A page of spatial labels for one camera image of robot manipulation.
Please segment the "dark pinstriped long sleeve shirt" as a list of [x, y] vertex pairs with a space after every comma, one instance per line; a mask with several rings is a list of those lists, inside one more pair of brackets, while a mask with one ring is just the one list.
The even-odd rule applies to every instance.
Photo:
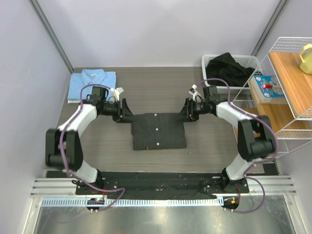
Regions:
[[186, 148], [183, 121], [184, 118], [178, 113], [134, 115], [131, 123], [133, 150]]

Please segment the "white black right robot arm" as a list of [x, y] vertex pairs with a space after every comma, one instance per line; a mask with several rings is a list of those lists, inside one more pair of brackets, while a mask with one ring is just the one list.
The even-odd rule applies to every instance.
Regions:
[[203, 88], [201, 96], [193, 85], [189, 90], [192, 98], [185, 100], [179, 120], [193, 122], [200, 115], [211, 114], [237, 129], [238, 154], [223, 169], [217, 185], [222, 191], [235, 193], [243, 183], [247, 171], [257, 162], [276, 152], [277, 139], [268, 116], [257, 116], [235, 106], [228, 98], [221, 98], [215, 86]]

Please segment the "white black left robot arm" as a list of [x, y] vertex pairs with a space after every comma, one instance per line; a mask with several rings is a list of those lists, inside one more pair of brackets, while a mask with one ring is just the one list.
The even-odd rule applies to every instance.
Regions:
[[45, 164], [59, 169], [68, 177], [87, 185], [92, 194], [104, 192], [101, 172], [90, 166], [83, 157], [80, 137], [98, 116], [111, 116], [115, 122], [131, 122], [133, 114], [125, 99], [120, 99], [123, 88], [90, 84], [91, 93], [79, 95], [80, 104], [74, 114], [57, 128], [48, 129], [45, 135]]

